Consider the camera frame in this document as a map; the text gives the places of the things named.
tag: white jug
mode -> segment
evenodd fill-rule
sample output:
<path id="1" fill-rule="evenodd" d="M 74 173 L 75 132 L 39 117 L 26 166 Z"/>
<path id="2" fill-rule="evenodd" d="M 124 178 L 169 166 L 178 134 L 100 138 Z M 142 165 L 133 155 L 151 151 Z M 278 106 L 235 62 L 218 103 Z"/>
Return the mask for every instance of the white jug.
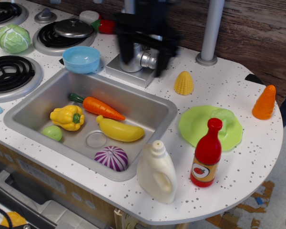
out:
<path id="1" fill-rule="evenodd" d="M 162 141 L 145 145 L 137 167 L 139 184 L 156 200 L 172 203 L 177 190 L 177 176 L 171 157 Z"/>

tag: toy carrot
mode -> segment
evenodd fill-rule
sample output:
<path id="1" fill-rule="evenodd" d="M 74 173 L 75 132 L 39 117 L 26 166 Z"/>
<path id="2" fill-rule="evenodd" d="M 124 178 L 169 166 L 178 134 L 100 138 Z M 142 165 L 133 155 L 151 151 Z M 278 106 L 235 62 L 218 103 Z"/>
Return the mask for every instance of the toy carrot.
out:
<path id="1" fill-rule="evenodd" d="M 122 114 L 120 114 L 112 107 L 108 106 L 107 104 L 103 103 L 102 101 L 96 98 L 93 97 L 82 98 L 79 95 L 72 93 L 70 95 L 70 100 L 77 103 L 82 103 L 82 106 L 86 111 L 89 111 L 96 115 L 103 115 L 104 117 L 117 120 L 125 120 L 125 117 Z"/>
<path id="2" fill-rule="evenodd" d="M 252 114 L 258 119 L 271 118 L 276 102 L 276 87 L 267 86 L 252 109 Z"/>

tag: sink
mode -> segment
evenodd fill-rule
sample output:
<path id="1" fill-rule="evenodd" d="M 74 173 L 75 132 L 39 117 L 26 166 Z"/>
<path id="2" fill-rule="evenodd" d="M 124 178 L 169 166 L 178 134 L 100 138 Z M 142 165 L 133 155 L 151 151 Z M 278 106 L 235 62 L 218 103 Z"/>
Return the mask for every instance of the sink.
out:
<path id="1" fill-rule="evenodd" d="M 126 117 L 124 123 L 143 128 L 145 135 L 134 142 L 108 138 L 95 120 L 97 115 L 84 109 L 85 122 L 78 131 L 62 129 L 63 137 L 59 142 L 42 135 L 43 128 L 52 125 L 50 113 L 55 108 L 70 104 L 82 107 L 69 100 L 71 93 L 103 101 Z M 109 179 L 123 181 L 136 175 L 142 147 L 161 139 L 176 115 L 177 107 L 169 100 L 98 74 L 75 74 L 64 68 L 10 109 L 4 116 L 4 123 Z M 125 151 L 128 156 L 125 171 L 114 171 L 94 160 L 95 154 L 105 146 L 117 146 Z"/>

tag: banana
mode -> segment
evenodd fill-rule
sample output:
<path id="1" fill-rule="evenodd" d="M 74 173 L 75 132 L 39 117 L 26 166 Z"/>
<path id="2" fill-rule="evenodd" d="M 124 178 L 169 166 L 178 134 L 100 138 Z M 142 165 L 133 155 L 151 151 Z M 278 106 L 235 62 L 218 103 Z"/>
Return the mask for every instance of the banana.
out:
<path id="1" fill-rule="evenodd" d="M 96 117 L 96 122 L 107 137 L 122 142 L 136 141 L 145 134 L 141 127 L 120 123 L 110 118 L 104 118 L 102 115 Z"/>

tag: black coil burner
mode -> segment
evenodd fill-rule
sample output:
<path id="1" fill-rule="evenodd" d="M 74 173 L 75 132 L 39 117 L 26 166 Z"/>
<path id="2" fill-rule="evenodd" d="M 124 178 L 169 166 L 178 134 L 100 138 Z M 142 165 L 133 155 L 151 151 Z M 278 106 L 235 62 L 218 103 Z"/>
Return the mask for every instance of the black coil burner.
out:
<path id="1" fill-rule="evenodd" d="M 0 23 L 21 14 L 21 8 L 11 2 L 0 2 Z"/>
<path id="2" fill-rule="evenodd" d="M 0 57 L 0 92 L 19 88 L 34 75 L 35 70 L 29 60 L 20 56 Z"/>
<path id="3" fill-rule="evenodd" d="M 38 38 L 41 43 L 46 47 L 55 47 L 55 48 L 63 48 L 63 47 L 71 47 L 83 42 L 86 38 L 69 38 L 58 35 L 53 27 L 56 24 L 52 22 L 43 28 L 40 29 L 38 33 Z"/>

